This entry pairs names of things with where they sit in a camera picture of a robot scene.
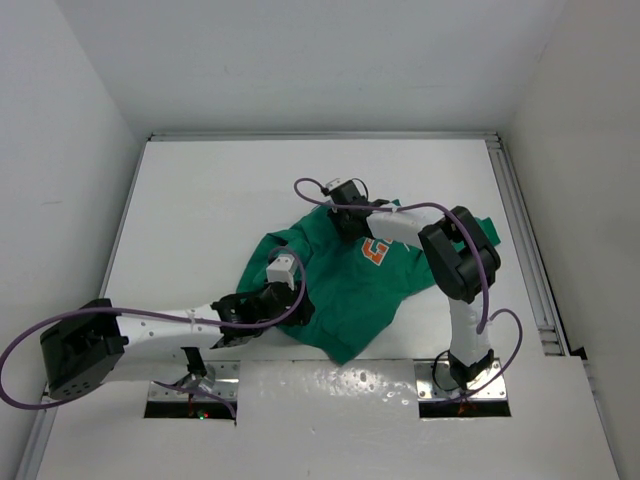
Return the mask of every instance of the white wall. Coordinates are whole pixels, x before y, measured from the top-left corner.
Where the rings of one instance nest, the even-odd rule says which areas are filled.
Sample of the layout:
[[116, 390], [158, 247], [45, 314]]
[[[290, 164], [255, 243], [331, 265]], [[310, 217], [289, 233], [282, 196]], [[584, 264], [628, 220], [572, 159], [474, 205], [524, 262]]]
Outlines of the white wall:
[[[2, 0], [0, 348], [94, 298], [140, 146], [53, 0]], [[2, 378], [37, 401], [37, 340]], [[13, 478], [33, 415], [0, 402], [0, 479]]]
[[572, 345], [640, 478], [640, 3], [571, 0], [508, 135]]
[[152, 130], [495, 129], [564, 0], [58, 0]]

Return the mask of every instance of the orange number print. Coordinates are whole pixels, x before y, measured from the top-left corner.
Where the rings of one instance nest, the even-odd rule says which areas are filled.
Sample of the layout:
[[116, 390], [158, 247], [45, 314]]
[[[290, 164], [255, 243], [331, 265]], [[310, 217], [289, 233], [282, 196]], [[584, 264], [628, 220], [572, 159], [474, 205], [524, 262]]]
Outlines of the orange number print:
[[[393, 240], [385, 240], [385, 242], [391, 244]], [[362, 254], [375, 263], [377, 266], [382, 264], [385, 255], [389, 251], [389, 246], [385, 245], [380, 240], [372, 240], [370, 238], [365, 239], [362, 244]]]

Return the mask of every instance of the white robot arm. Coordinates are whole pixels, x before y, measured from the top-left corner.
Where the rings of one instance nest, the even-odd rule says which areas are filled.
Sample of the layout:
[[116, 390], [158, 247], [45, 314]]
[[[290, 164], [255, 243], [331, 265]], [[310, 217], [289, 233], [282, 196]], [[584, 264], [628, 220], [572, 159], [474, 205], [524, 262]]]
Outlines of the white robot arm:
[[[344, 242], [362, 237], [391, 239], [424, 251], [437, 285], [449, 299], [451, 313], [451, 376], [463, 390], [493, 362], [493, 350], [487, 329], [478, 332], [482, 317], [480, 272], [468, 246], [457, 251], [454, 243], [463, 241], [455, 224], [433, 209], [395, 211], [395, 205], [384, 200], [369, 202], [349, 180], [328, 183], [323, 193], [336, 205], [391, 207], [394, 211], [377, 212], [350, 208], [334, 208], [329, 212]], [[475, 218], [464, 207], [452, 213], [460, 220], [478, 250], [488, 285], [495, 281], [500, 257]]]
[[[49, 396], [73, 400], [103, 383], [121, 380], [197, 387], [205, 377], [213, 376], [202, 360], [201, 350], [246, 343], [264, 331], [251, 328], [252, 325], [293, 306], [301, 288], [294, 280], [296, 269], [294, 257], [281, 254], [267, 266], [267, 283], [256, 292], [228, 295], [197, 308], [157, 312], [183, 318], [184, 322], [88, 313], [57, 323], [40, 337]], [[83, 309], [93, 307], [111, 307], [111, 302], [98, 299]], [[283, 324], [306, 325], [313, 312], [305, 290], [302, 301]], [[220, 327], [206, 321], [242, 328]]]

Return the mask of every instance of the green t-shirt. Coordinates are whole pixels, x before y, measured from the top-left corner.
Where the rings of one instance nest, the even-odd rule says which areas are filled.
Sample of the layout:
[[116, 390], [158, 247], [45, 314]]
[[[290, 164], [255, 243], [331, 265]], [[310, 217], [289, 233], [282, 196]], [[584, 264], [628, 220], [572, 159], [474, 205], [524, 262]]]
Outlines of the green t-shirt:
[[[478, 222], [491, 243], [498, 245], [491, 219]], [[321, 348], [339, 364], [355, 358], [393, 321], [402, 300], [435, 285], [422, 250], [387, 240], [361, 239], [345, 245], [327, 217], [327, 208], [318, 207], [291, 228], [260, 241], [238, 293], [264, 285], [268, 254], [282, 245], [293, 249], [305, 266], [315, 313], [304, 327], [278, 328]]]

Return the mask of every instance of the cable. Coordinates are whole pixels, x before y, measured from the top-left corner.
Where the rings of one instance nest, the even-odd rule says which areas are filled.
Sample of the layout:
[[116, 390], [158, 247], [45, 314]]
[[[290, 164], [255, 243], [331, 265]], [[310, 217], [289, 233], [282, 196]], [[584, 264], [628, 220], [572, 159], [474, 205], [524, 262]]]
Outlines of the cable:
[[293, 183], [293, 190], [296, 192], [296, 195], [298, 195], [300, 198], [302, 198], [303, 200], [306, 200], [309, 203], [313, 203], [314, 205], [319, 205], [321, 207], [329, 207], [329, 208], [335, 208], [339, 210], [366, 210], [366, 211], [372, 211], [372, 212], [406, 212], [409, 210], [416, 210], [418, 208], [425, 208], [425, 207], [430, 207], [430, 208], [435, 208], [437, 210], [440, 210], [458, 228], [458, 230], [462, 234], [462, 237], [465, 239], [465, 243], [469, 247], [469, 250], [471, 250], [471, 255], [476, 261], [478, 271], [480, 272], [480, 284], [482, 286], [482, 317], [480, 319], [480, 322], [478, 322], [478, 326], [476, 327], [476, 332], [479, 335], [484, 331], [485, 327], [487, 326], [487, 322], [489, 321], [489, 283], [487, 282], [487, 276], [484, 271], [484, 265], [482, 264], [482, 258], [480, 257], [480, 253], [478, 252], [478, 249], [476, 248], [475, 243], [473, 243], [473, 240], [471, 239], [471, 235], [469, 235], [469, 232], [467, 231], [467, 229], [464, 227], [462, 222], [458, 220], [458, 217], [456, 217], [448, 208], [444, 207], [443, 205], [440, 205], [439, 203], [434, 203], [434, 202], [416, 203], [414, 205], [407, 205], [404, 207], [374, 207], [373, 205], [337, 205], [332, 202], [321, 202], [320, 200], [316, 200], [314, 198], [308, 197], [307, 195], [305, 195], [300, 191], [300, 188], [298, 186], [301, 183], [313, 183], [314, 185], [319, 186], [321, 191], [325, 187], [316, 179], [308, 178], [308, 177], [299, 178]]
[[362, 181], [361, 179], [359, 179], [358, 177], [353, 177], [351, 180], [356, 180], [358, 182], [360, 182], [362, 184], [362, 187], [364, 188], [364, 197], [367, 199], [367, 201], [369, 200], [369, 189], [367, 188], [367, 184], [364, 183], [364, 181]]
[[[300, 260], [300, 257], [298, 257], [298, 254], [296, 252], [294, 252], [292, 249], [290, 249], [289, 247], [282, 246], [282, 247], [274, 248], [273, 250], [271, 250], [271, 252], [269, 252], [269, 259], [271, 259], [274, 256], [274, 254], [276, 252], [280, 251], [280, 250], [284, 250], [284, 251], [286, 251], [287, 253], [289, 253], [289, 254], [291, 254], [293, 256], [293, 258], [296, 260], [296, 262], [298, 264], [298, 269], [300, 271], [300, 293], [298, 293], [298, 297], [296, 298], [296, 301], [293, 302], [293, 305], [291, 305], [291, 307], [289, 309], [287, 309], [283, 314], [278, 315], [277, 317], [272, 318], [272, 319], [270, 319], [270, 320], [268, 320], [266, 322], [263, 322], [263, 323], [235, 324], [235, 323], [223, 322], [223, 321], [219, 321], [219, 320], [205, 320], [204, 318], [196, 318], [194, 320], [195, 323], [200, 323], [200, 324], [203, 324], [203, 325], [214, 325], [214, 326], [218, 326], [218, 327], [229, 327], [229, 328], [237, 328], [237, 329], [255, 330], [255, 329], [259, 329], [259, 328], [272, 327], [273, 325], [276, 325], [276, 324], [282, 322], [289, 315], [291, 315], [296, 310], [296, 308], [298, 308], [298, 306], [300, 305], [300, 303], [302, 302], [302, 299], [304, 297], [304, 292], [305, 292], [305, 290], [307, 288], [307, 274], [306, 274], [306, 271], [304, 269], [304, 265], [302, 264], [302, 261]], [[178, 316], [174, 316], [174, 315], [167, 315], [165, 313], [150, 312], [148, 310], [140, 310], [140, 309], [137, 309], [137, 308], [122, 308], [122, 307], [84, 308], [84, 309], [79, 309], [79, 310], [72, 310], [70, 312], [61, 313], [59, 315], [55, 315], [53, 317], [47, 318], [46, 320], [38, 322], [35, 325], [29, 327], [24, 332], [22, 332], [20, 335], [18, 335], [11, 343], [9, 343], [9, 345], [4, 350], [4, 352], [2, 352], [2, 355], [0, 355], [0, 398], [2, 400], [4, 400], [5, 403], [11, 405], [12, 407], [18, 408], [20, 410], [47, 410], [49, 408], [55, 408], [55, 407], [59, 407], [61, 405], [65, 405], [65, 404], [67, 404], [69, 402], [77, 400], [78, 398], [84, 397], [84, 395], [82, 395], [82, 397], [76, 397], [73, 400], [60, 400], [58, 402], [52, 402], [52, 403], [47, 403], [47, 404], [22, 403], [22, 402], [20, 402], [18, 400], [15, 400], [11, 396], [9, 396], [9, 394], [4, 389], [4, 385], [2, 384], [2, 371], [4, 370], [4, 367], [5, 367], [6, 363], [7, 363], [7, 359], [9, 358], [9, 355], [11, 355], [11, 352], [13, 352], [16, 349], [16, 347], [18, 345], [20, 345], [27, 337], [33, 335], [35, 332], [37, 332], [41, 328], [46, 327], [48, 325], [51, 325], [52, 323], [57, 323], [57, 322], [60, 322], [60, 321], [68, 320], [70, 318], [75, 318], [75, 317], [79, 317], [79, 316], [82, 316], [82, 315], [88, 315], [88, 314], [94, 314], [94, 313], [108, 313], [108, 314], [112, 314], [112, 315], [121, 315], [121, 314], [124, 313], [124, 314], [129, 314], [129, 315], [147, 317], [147, 318], [157, 318], [157, 319], [160, 319], [160, 320], [168, 320], [168, 321], [171, 321], [171, 322], [191, 323], [191, 319], [187, 318], [187, 317], [178, 317]], [[223, 399], [220, 399], [219, 397], [216, 397], [215, 395], [208, 394], [207, 392], [202, 392], [201, 390], [181, 389], [181, 390], [177, 390], [177, 391], [180, 391], [180, 392], [183, 392], [183, 393], [193, 393], [195, 395], [208, 396], [210, 398], [214, 398], [215, 400], [221, 401], [225, 405], [228, 404], [228, 402], [225, 402]], [[232, 416], [235, 418], [235, 410], [233, 410], [233, 408], [231, 408], [229, 411], [232, 412]]]
[[316, 200], [314, 198], [308, 197], [307, 195], [303, 194], [299, 188], [299, 185], [301, 183], [313, 183], [314, 185], [319, 186], [320, 191], [324, 189], [324, 186], [319, 181], [313, 178], [308, 178], [308, 177], [299, 178], [294, 182], [293, 190], [296, 192], [296, 195], [298, 195], [300, 198], [302, 198], [303, 200], [306, 200], [309, 203], [313, 203], [314, 205], [319, 205], [319, 206], [329, 207], [334, 209], [341, 209], [341, 210], [368, 210], [368, 211], [375, 211], [375, 212], [406, 212], [408, 210], [431, 207], [431, 208], [440, 210], [449, 220], [451, 220], [454, 223], [454, 225], [458, 228], [460, 233], [462, 234], [462, 237], [465, 239], [465, 243], [469, 247], [469, 250], [471, 250], [471, 255], [473, 255], [473, 258], [476, 261], [476, 265], [478, 267], [478, 271], [480, 272], [480, 283], [482, 286], [482, 317], [480, 319], [480, 322], [478, 322], [478, 326], [476, 327], [476, 333], [480, 335], [486, 328], [487, 322], [489, 322], [490, 320], [493, 321], [493, 319], [498, 315], [500, 315], [501, 313], [508, 313], [513, 317], [513, 319], [516, 322], [516, 325], [518, 326], [518, 341], [509, 359], [505, 362], [505, 364], [502, 366], [500, 371], [496, 373], [494, 377], [491, 378], [491, 380], [489, 380], [487, 383], [485, 383], [484, 385], [482, 385], [481, 387], [475, 390], [469, 390], [464, 393], [461, 393], [459, 396], [455, 398], [443, 400], [441, 402], [438, 402], [437, 405], [448, 405], [451, 403], [457, 403], [457, 402], [466, 400], [472, 395], [475, 395], [479, 391], [488, 387], [498, 377], [502, 376], [504, 372], [507, 371], [507, 368], [509, 368], [509, 366], [513, 363], [513, 360], [516, 358], [516, 355], [518, 354], [518, 352], [520, 351], [520, 347], [522, 346], [522, 341], [524, 338], [524, 329], [522, 328], [522, 322], [520, 321], [520, 318], [518, 318], [518, 315], [516, 315], [514, 311], [508, 308], [501, 308], [499, 310], [496, 310], [491, 315], [491, 318], [489, 318], [489, 284], [487, 282], [487, 276], [485, 274], [484, 265], [482, 264], [482, 258], [480, 257], [480, 254], [478, 253], [478, 249], [473, 243], [473, 240], [471, 239], [471, 236], [469, 235], [469, 232], [467, 231], [465, 226], [462, 224], [462, 222], [460, 222], [460, 220], [458, 220], [458, 218], [449, 209], [447, 209], [443, 205], [440, 205], [434, 202], [416, 203], [414, 205], [408, 205], [408, 206], [397, 207], [397, 208], [374, 207], [372, 205], [337, 205], [333, 202], [322, 202], [320, 200]]
[[440, 360], [440, 358], [442, 358], [443, 355], [447, 355], [447, 358], [449, 357], [449, 350], [445, 350], [444, 352], [440, 352], [437, 356], [436, 359], [433, 361], [433, 365], [431, 365], [431, 379], [433, 380], [433, 383], [435, 384], [436, 387], [438, 387], [440, 390], [442, 390], [443, 392], [454, 392], [457, 390], [457, 388], [450, 388], [450, 389], [446, 389], [446, 388], [442, 388], [440, 386], [440, 383], [438, 383], [438, 379], [436, 378], [436, 368], [438, 367], [438, 361]]

